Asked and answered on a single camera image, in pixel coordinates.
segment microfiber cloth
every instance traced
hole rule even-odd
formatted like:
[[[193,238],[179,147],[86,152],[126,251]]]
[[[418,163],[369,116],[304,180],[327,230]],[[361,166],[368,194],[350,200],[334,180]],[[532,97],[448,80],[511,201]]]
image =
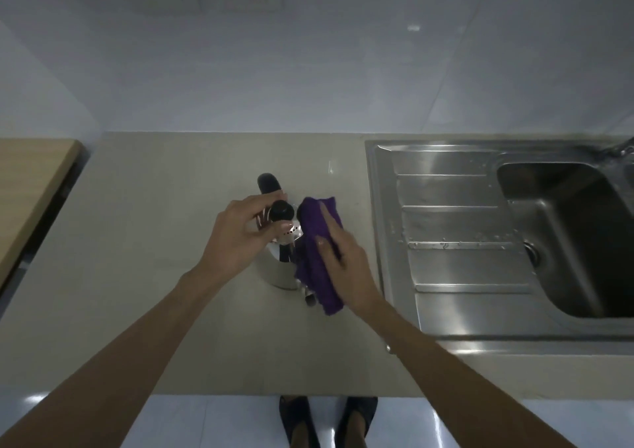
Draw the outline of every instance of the microfiber cloth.
[[[304,236],[300,238],[302,242],[296,245],[295,263],[297,264],[297,270],[295,271],[295,278],[315,293],[317,300],[323,307],[324,313],[330,316],[341,310],[344,304],[337,292],[335,292],[328,271],[326,271],[326,266],[317,250],[315,236],[321,236],[332,244],[326,220],[321,214],[320,201],[341,226],[341,218],[337,214],[334,197],[329,197],[328,199],[306,197],[302,201],[302,204],[297,209],[297,219],[302,226]],[[337,246],[332,244],[332,247],[337,259],[341,258]]]

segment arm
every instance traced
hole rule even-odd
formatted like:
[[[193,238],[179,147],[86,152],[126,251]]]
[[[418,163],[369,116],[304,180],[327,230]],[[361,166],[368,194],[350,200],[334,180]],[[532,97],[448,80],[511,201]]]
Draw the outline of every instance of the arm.
[[[353,236],[322,206],[340,261],[325,239],[321,257],[337,293],[398,356],[463,448],[573,447],[501,389],[405,321],[380,295],[368,258]]]
[[[246,223],[285,195],[232,201],[218,215],[201,260],[176,287],[93,356],[0,438],[0,448],[119,446],[172,355],[220,288],[246,268],[284,222],[258,233]]]

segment person's right arm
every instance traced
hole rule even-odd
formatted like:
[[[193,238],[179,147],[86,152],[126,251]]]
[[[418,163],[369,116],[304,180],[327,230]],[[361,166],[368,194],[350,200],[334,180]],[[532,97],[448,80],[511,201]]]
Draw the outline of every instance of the person's right arm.
[[[390,346],[463,448],[574,447],[501,389],[403,319],[376,288],[365,251],[322,206],[330,236],[321,257],[343,302]]]

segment forearm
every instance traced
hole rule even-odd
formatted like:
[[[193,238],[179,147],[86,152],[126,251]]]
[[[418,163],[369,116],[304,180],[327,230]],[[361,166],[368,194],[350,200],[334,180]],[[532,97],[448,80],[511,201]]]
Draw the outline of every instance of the forearm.
[[[15,446],[118,447],[218,286],[191,272],[0,438]]]
[[[378,300],[364,320],[387,342],[463,448],[572,447],[501,389]]]

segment hand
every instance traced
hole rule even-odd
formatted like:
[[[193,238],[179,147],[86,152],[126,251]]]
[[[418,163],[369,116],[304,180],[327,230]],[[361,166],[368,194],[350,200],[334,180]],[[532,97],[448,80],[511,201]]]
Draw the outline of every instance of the hand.
[[[372,279],[368,256],[354,236],[340,227],[321,203],[321,212],[341,260],[337,260],[327,239],[317,237],[317,248],[323,259],[335,291],[343,302],[360,317],[370,313],[376,301],[382,300]]]
[[[202,258],[192,271],[213,280],[218,287],[242,272],[266,244],[292,227],[291,221],[278,221],[261,231],[251,231],[247,223],[274,201],[286,198],[283,191],[275,191],[229,203],[216,217]]]

